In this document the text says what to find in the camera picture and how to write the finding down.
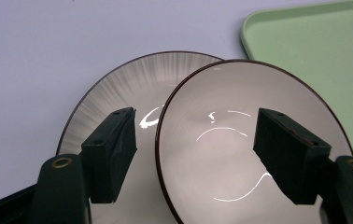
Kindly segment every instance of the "white surface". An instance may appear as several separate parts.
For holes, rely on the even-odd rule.
[[[0,199],[36,182],[84,93],[122,63],[191,50],[245,58],[244,18],[280,1],[0,1]]]

